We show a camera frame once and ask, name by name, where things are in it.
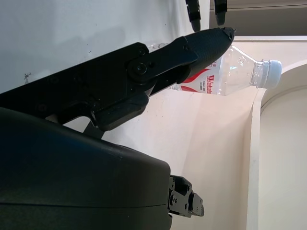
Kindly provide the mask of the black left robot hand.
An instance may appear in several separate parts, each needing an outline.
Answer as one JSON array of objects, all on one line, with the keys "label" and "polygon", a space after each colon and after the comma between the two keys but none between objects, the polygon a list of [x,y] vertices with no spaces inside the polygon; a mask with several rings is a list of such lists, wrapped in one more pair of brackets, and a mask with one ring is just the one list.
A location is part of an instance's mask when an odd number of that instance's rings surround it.
[{"label": "black left robot hand", "polygon": [[[201,30],[201,13],[198,0],[185,0],[189,21],[194,32]],[[227,12],[227,0],[214,0],[214,12],[218,26],[224,25]]]}]

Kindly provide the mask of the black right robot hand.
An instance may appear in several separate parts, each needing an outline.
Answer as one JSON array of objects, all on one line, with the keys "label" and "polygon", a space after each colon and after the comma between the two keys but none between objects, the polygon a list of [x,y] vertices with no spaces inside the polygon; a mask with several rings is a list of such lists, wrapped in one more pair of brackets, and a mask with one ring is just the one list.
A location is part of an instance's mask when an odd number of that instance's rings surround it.
[{"label": "black right robot hand", "polygon": [[216,61],[234,33],[203,30],[153,52],[134,43],[3,92],[1,229],[168,230],[173,215],[202,217],[202,199],[166,162],[102,136]]}]

